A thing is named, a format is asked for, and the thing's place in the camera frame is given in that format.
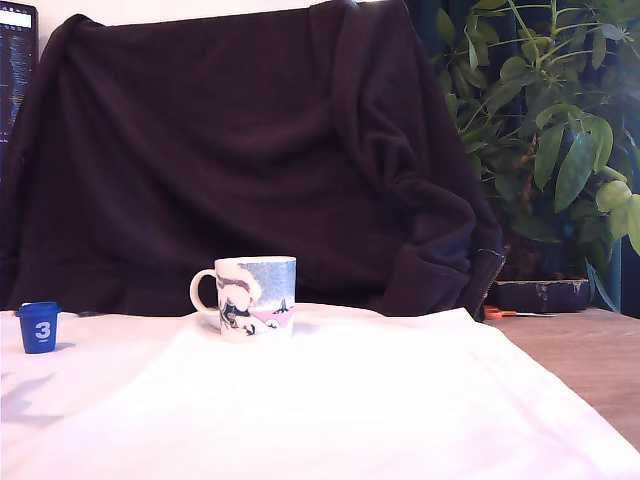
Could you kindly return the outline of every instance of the plant pot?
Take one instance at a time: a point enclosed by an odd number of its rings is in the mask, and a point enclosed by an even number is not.
[[[589,303],[589,280],[497,281],[487,305],[531,313],[578,312]]]

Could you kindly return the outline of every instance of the scissors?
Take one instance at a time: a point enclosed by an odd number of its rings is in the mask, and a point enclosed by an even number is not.
[[[489,320],[497,320],[502,317],[555,317],[554,313],[521,313],[511,310],[500,310],[497,307],[484,307],[484,316]]]

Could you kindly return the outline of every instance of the orange scissors handle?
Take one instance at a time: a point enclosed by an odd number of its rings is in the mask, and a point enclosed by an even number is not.
[[[518,312],[511,310],[500,310],[496,307],[484,307],[484,316],[489,320],[496,320],[502,317],[517,317]]]

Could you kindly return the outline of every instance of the number 3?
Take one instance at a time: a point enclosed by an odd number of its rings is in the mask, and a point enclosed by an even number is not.
[[[49,335],[51,335],[51,324],[49,322],[37,323],[36,328],[40,329],[39,332],[36,332],[37,338],[49,338]]]

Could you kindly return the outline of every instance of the white mug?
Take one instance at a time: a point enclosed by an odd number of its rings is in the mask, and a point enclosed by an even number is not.
[[[219,316],[225,340],[237,343],[291,335],[296,289],[294,257],[221,258],[214,267],[193,277],[189,295],[199,312]],[[198,295],[200,281],[207,275],[216,279],[217,309],[206,307]]]

